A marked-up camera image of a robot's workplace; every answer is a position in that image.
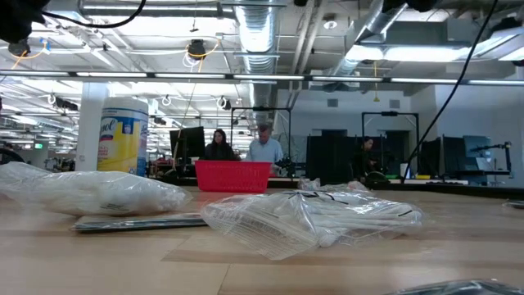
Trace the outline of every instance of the red plastic bin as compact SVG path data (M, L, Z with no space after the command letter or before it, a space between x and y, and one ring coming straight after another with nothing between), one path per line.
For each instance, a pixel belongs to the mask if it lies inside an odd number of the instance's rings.
M252 161L195 161L198 188L204 192L263 193L271 163Z

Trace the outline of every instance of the wooden table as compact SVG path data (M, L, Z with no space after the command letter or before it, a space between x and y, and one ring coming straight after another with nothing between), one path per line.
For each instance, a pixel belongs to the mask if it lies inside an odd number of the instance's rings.
M190 188L196 201L226 197ZM270 261L209 228L77 235L74 217L0 197L1 294L383 294L452 279L524 287L524 211L503 200L377 192L431 217L418 236Z

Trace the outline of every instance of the person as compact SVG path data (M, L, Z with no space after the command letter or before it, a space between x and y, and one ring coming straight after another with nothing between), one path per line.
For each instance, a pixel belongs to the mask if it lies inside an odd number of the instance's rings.
M360 152L355 153L353 159L353 173L356 180L365 182L368 173L377 171L377 159L371 157L370 153L373 148L373 139L365 136L362 142Z
M213 142L206 146L203 160L238 161L222 129L215 130Z
M246 161L265 161L276 163L284 157L280 143L270 138L271 128L262 124L258 128L259 139L255 139L249 145Z

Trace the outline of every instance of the white pillar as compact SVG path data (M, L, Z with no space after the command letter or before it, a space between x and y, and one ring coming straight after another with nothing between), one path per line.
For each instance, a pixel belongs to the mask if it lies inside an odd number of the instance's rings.
M76 148L77 171L97 169L100 119L104 101L109 97L107 83L85 83L80 106L79 141Z

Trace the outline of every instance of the man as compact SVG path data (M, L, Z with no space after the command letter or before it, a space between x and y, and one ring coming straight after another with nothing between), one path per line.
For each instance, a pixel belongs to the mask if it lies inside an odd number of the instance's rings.
M265 161L276 163L284 157L280 143L271 138L271 128L259 125L259 139L249 145L246 161Z
M373 149L373 139L366 136L362 143L362 150L355 153L353 159L353 174L355 179L360 182L365 181L365 177L369 172L377 171L377 159L370 156Z

